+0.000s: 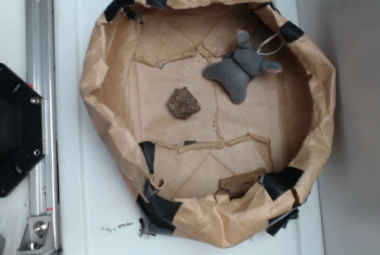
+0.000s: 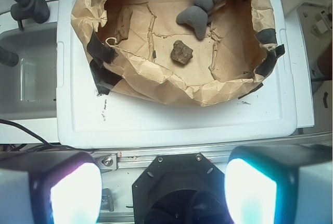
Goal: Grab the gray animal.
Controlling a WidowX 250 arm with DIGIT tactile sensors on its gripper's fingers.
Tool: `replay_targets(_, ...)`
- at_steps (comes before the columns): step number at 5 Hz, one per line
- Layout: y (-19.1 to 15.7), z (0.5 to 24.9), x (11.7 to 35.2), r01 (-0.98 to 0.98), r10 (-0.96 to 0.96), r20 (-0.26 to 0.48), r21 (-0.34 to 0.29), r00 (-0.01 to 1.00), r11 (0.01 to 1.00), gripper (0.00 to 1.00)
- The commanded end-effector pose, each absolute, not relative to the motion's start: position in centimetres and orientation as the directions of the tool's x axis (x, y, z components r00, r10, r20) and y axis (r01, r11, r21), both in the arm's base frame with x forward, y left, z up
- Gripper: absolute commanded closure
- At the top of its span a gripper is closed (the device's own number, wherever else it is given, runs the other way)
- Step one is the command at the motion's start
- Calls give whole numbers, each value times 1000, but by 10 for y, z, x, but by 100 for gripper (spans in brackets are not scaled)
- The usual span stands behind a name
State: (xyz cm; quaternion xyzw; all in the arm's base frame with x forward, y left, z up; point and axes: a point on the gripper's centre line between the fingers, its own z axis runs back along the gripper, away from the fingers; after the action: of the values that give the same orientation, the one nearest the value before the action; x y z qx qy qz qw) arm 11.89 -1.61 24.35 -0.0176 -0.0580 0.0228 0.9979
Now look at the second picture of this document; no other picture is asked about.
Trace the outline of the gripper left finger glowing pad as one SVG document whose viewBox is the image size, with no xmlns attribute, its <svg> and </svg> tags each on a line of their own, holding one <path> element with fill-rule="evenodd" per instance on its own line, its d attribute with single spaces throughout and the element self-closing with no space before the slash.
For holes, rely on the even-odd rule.
<svg viewBox="0 0 333 224">
<path fill-rule="evenodd" d="M 1 153 L 1 223 L 96 223 L 101 197 L 87 152 Z"/>
</svg>

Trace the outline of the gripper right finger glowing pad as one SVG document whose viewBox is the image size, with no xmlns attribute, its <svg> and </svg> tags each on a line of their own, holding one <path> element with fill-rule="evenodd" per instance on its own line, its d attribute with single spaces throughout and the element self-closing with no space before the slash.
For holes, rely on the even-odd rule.
<svg viewBox="0 0 333 224">
<path fill-rule="evenodd" d="M 234 223 L 332 223 L 332 147 L 238 146 L 224 190 Z"/>
</svg>

